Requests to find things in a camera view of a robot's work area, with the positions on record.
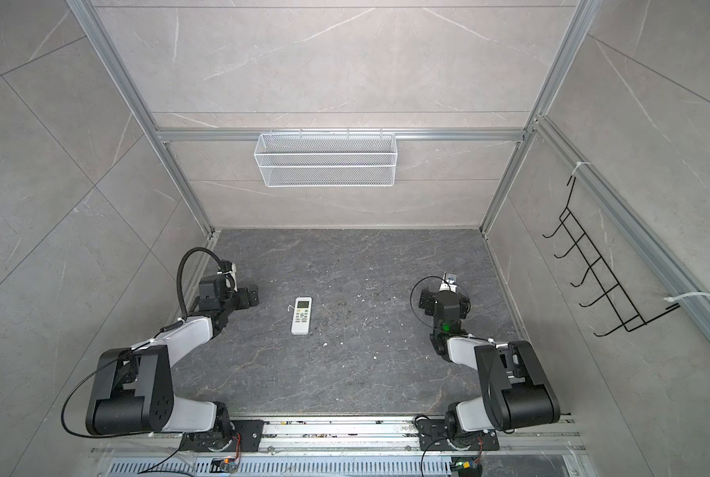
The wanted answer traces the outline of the white remote control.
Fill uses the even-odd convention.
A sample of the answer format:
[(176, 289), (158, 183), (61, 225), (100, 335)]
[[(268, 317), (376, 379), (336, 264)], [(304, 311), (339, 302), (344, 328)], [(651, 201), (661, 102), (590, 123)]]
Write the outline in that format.
[(291, 335), (305, 336), (309, 333), (311, 318), (311, 297), (298, 297), (293, 308), (293, 324), (291, 324)]

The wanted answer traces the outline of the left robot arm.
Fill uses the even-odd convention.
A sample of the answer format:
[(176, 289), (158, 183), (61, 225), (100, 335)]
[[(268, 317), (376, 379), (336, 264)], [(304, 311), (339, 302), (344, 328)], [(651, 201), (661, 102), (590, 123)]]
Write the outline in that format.
[(182, 432), (231, 438), (227, 405), (178, 397), (171, 369), (227, 326), (231, 313), (259, 305), (259, 288), (236, 287), (233, 275), (208, 275), (199, 283), (196, 313), (130, 348), (106, 351), (93, 377), (86, 430), (92, 437)]

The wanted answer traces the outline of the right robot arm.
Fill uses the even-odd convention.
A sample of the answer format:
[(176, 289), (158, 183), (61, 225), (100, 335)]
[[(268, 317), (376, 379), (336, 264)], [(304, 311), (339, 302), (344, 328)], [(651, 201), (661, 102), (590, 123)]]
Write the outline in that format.
[(469, 298), (453, 284), (424, 288), (418, 308), (433, 320), (430, 340), (438, 356), (477, 373), (480, 396), (452, 403), (444, 414), (451, 443), (492, 431), (510, 432), (557, 423), (561, 405), (528, 341), (482, 339), (462, 327)]

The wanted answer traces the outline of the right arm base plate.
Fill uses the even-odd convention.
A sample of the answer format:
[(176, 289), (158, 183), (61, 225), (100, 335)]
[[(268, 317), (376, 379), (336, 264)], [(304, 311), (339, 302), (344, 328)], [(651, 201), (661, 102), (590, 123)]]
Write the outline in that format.
[(498, 451), (497, 435), (492, 430), (450, 430), (443, 419), (417, 415), (413, 425), (418, 433), (421, 451)]

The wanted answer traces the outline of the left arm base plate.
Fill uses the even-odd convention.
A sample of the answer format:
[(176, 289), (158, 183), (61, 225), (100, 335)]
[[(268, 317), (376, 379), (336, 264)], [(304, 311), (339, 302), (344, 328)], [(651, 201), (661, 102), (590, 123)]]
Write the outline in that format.
[(186, 433), (179, 445), (181, 451), (193, 452), (257, 452), (265, 422), (260, 419), (232, 421), (227, 430)]

